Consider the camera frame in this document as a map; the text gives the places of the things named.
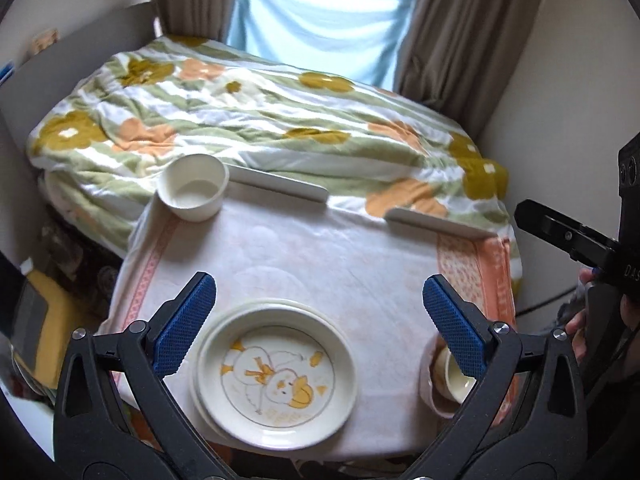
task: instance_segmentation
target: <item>white cup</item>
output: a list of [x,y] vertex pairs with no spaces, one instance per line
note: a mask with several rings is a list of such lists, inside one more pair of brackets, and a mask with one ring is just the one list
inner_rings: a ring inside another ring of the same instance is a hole
[[158,179],[158,196],[176,216],[203,222],[222,207],[229,170],[213,155],[193,153],[169,164]]
[[449,347],[444,347],[433,364],[433,385],[447,399],[462,404],[476,384],[462,373]]

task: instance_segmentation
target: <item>blue textured pad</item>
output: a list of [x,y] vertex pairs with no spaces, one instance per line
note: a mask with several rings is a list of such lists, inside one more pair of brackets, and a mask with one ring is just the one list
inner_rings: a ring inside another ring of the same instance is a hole
[[486,371],[484,344],[456,304],[433,278],[424,282],[422,302],[462,373],[476,379],[482,377]]
[[198,282],[158,336],[154,348],[156,375],[164,377],[178,371],[214,303],[216,282],[207,275]]

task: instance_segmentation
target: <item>white tablecloth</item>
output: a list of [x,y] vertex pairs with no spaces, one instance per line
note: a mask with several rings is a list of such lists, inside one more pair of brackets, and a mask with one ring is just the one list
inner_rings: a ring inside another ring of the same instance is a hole
[[[334,437],[288,454],[296,458],[390,456],[434,439],[438,419],[418,395],[420,360],[437,337],[422,306],[422,286],[432,274],[444,274],[488,317],[513,319],[508,248],[498,238],[461,240],[231,183],[222,211],[200,224],[179,221],[154,198],[101,332],[150,319],[199,270],[216,280],[217,311],[285,298],[321,311],[347,336],[360,380],[356,407]],[[249,449],[198,415],[190,395],[192,355],[193,348],[165,383],[204,438]],[[135,404],[124,375],[118,389]]]

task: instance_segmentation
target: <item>person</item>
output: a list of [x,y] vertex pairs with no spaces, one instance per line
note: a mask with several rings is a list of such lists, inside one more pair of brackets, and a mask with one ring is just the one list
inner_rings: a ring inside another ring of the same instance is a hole
[[[580,282],[596,279],[592,269],[581,269]],[[620,302],[622,321],[633,331],[640,322],[640,304],[623,296]],[[587,353],[584,336],[588,317],[583,309],[564,327],[572,338],[578,363]],[[607,383],[587,406],[587,462],[574,480],[637,479],[640,449],[640,336],[629,345],[623,359],[617,361]]]

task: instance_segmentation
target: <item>hand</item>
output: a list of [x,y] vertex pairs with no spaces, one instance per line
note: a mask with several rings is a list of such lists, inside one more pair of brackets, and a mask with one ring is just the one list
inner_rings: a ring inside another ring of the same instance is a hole
[[[582,283],[589,283],[595,279],[595,274],[591,269],[580,269],[580,273],[578,275],[580,281]],[[638,323],[640,322],[640,306],[636,303],[633,303],[629,300],[628,297],[623,296],[620,301],[620,316],[622,317],[622,321],[625,325],[634,330]],[[574,348],[575,359],[580,362],[584,358],[587,353],[587,341],[584,337],[584,328],[587,323],[587,315],[584,310],[581,310],[578,314],[574,316],[574,318],[566,324],[564,328],[569,336],[574,336],[572,341],[572,346]],[[636,368],[635,362],[640,364],[640,344],[638,343],[640,339],[637,339],[630,346],[628,351],[628,359],[630,362],[625,364],[625,368],[633,367]]]

